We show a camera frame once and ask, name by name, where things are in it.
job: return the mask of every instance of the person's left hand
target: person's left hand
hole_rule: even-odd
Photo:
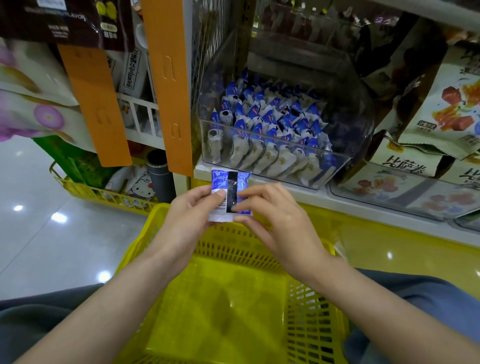
[[[225,199],[225,191],[211,194],[212,185],[196,187],[175,198],[148,252],[168,265],[170,280],[187,266],[203,233],[214,223],[208,215]]]

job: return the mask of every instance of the brown package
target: brown package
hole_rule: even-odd
[[[0,36],[130,52],[129,0],[0,0]]]

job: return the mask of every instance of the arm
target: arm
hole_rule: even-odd
[[[239,194],[248,199],[235,209],[259,212],[273,229],[247,215],[236,221],[251,229],[292,277],[342,310],[391,362],[478,363],[477,344],[328,254],[305,211],[281,184]]]
[[[187,266],[208,215],[225,198],[202,186],[177,197],[149,245],[16,364],[111,363],[160,293]]]

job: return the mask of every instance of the shopping basket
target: shopping basket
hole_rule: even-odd
[[[153,209],[117,272],[152,241],[168,208]],[[345,363],[347,323],[324,297],[291,278],[248,229],[219,224],[201,237],[116,363]]]

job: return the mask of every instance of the white floor tile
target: white floor tile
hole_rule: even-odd
[[[113,274],[145,221],[70,199],[0,274],[0,300],[97,283],[99,273]]]
[[[31,139],[0,143],[0,272],[70,198],[50,175],[52,162]]]

